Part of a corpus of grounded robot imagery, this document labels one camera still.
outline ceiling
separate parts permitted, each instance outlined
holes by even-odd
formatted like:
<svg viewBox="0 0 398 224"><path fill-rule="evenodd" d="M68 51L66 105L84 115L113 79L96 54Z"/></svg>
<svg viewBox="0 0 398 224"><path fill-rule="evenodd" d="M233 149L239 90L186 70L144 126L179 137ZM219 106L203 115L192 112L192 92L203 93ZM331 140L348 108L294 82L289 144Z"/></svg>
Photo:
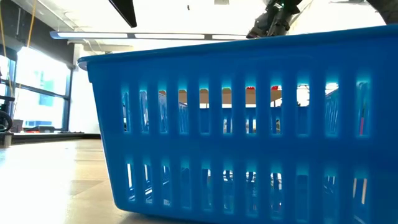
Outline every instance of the ceiling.
<svg viewBox="0 0 398 224"><path fill-rule="evenodd" d="M13 0L32 12L34 0ZM138 26L130 28L108 0L37 0L36 16L57 31L147 32L246 35L266 0L134 0ZM313 0L292 26L290 34L350 29L383 24L368 4L335 4ZM204 40L98 40L91 46L106 51L147 50L179 45L205 44Z"/></svg>

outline ceiling light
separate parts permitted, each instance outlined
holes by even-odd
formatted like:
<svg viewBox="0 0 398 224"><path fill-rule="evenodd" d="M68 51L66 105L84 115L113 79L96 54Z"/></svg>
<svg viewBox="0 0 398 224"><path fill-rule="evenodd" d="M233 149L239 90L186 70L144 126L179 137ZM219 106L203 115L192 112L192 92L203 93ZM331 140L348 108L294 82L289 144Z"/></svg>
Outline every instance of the ceiling light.
<svg viewBox="0 0 398 224"><path fill-rule="evenodd" d="M204 39L203 34L136 34L138 39Z"/></svg>
<svg viewBox="0 0 398 224"><path fill-rule="evenodd" d="M124 33L100 33L100 32L51 32L54 39L123 39L128 38Z"/></svg>
<svg viewBox="0 0 398 224"><path fill-rule="evenodd" d="M217 40L246 40L245 35L213 35Z"/></svg>

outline tan floor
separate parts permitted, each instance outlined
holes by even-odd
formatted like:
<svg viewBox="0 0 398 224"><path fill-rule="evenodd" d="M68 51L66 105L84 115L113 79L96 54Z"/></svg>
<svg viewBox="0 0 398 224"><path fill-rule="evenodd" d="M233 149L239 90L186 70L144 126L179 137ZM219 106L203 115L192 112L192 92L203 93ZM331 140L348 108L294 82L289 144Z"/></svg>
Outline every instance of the tan floor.
<svg viewBox="0 0 398 224"><path fill-rule="evenodd" d="M0 223L182 223L117 209L101 141L0 149Z"/></svg>

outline basket rim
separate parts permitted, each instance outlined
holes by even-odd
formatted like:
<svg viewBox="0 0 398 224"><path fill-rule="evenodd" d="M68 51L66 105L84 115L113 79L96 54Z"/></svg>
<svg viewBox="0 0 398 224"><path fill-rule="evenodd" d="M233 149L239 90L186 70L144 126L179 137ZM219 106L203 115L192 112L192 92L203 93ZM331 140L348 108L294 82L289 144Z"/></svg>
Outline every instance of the basket rim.
<svg viewBox="0 0 398 224"><path fill-rule="evenodd" d="M268 37L262 39L237 40L214 44L200 44L183 47L170 47L165 49L143 50L138 52L124 52L107 55L92 55L79 58L78 66L87 71L87 65L91 62L110 62L134 58L157 58L164 56L178 56L187 54L200 54L208 52L233 52L239 49L251 49L259 47L277 47L287 45L316 45L342 40L364 40L381 37L398 37L398 24L366 27L350 30L338 30L319 32L312 34L286 35Z"/></svg>

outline blue plastic basket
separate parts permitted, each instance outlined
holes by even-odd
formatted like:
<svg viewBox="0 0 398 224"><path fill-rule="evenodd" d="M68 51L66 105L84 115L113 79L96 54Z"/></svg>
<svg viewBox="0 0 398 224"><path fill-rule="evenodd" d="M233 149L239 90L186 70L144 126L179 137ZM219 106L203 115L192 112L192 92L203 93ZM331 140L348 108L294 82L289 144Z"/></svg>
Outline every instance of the blue plastic basket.
<svg viewBox="0 0 398 224"><path fill-rule="evenodd" d="M81 58L115 204L212 223L395 223L397 40L384 26ZM325 97L328 82L339 89ZM269 107L272 85L281 108Z"/></svg>

